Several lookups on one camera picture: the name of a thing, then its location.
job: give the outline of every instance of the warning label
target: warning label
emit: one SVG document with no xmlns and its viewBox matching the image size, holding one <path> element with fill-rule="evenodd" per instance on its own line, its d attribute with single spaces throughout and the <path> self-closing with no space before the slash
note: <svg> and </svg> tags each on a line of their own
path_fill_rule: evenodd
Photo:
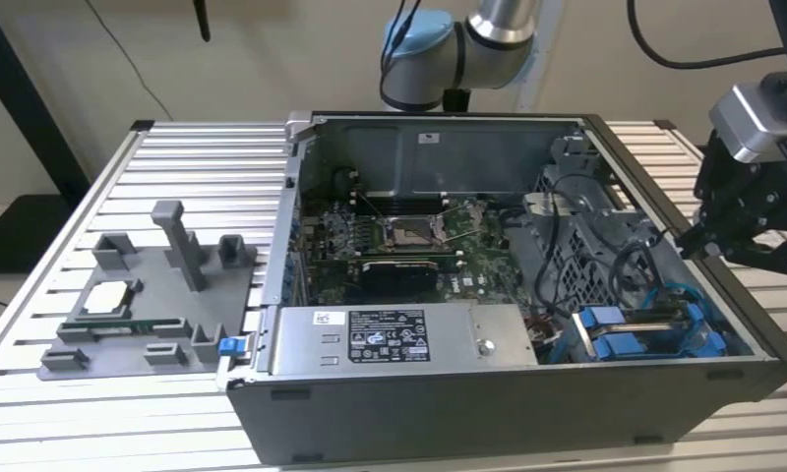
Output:
<svg viewBox="0 0 787 472">
<path fill-rule="evenodd" d="M 351 361 L 426 362 L 430 334 L 423 310 L 351 312 Z"/>
</svg>

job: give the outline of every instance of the metal slotted table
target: metal slotted table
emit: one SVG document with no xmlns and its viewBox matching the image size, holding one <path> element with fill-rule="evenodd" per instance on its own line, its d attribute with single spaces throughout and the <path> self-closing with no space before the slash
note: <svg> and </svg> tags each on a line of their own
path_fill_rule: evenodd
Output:
<svg viewBox="0 0 787 472">
<path fill-rule="evenodd" d="M 613 130 L 686 215 L 699 151 L 677 130 L 613 122 Z M 256 325 L 283 185 L 285 141 L 275 123 L 161 123 L 132 131 L 85 202 L 0 319 L 0 471 L 261 469 L 213 374 L 44 383 L 40 355 L 55 338 L 96 261 L 103 232 L 136 246 L 165 244 L 149 213 L 159 199 L 184 202 L 201 243 L 228 232 L 259 249 L 247 323 Z M 763 236 L 777 242 L 779 233 Z M 787 332 L 787 276 L 733 265 L 733 272 Z M 759 403 L 723 408 L 674 445 L 564 451 L 346 470 L 787 470 L 787 384 Z"/>
</svg>

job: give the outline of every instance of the blue tab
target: blue tab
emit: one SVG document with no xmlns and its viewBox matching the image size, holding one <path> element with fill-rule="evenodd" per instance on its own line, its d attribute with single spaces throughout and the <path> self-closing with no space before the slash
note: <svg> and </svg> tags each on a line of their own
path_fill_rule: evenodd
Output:
<svg viewBox="0 0 787 472">
<path fill-rule="evenodd" d="M 219 341 L 219 355 L 240 357 L 245 355 L 248 340 L 244 337 L 225 337 Z"/>
<path fill-rule="evenodd" d="M 594 341 L 592 346 L 600 360 L 617 360 L 646 353 L 645 346 L 631 332 L 605 334 Z"/>
</svg>

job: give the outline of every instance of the gray plastic peg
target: gray plastic peg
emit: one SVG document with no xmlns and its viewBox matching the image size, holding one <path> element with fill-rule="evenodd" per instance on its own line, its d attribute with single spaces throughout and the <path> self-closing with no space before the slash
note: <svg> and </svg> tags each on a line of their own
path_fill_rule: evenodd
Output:
<svg viewBox="0 0 787 472">
<path fill-rule="evenodd" d="M 184 205 L 177 200 L 161 201 L 152 210 L 152 221 L 160 226 L 169 238 L 171 250 L 167 252 L 172 266 L 181 270 L 191 291 L 200 292 L 207 286 L 200 271 L 200 246 L 195 234 L 187 233 L 181 222 Z"/>
</svg>

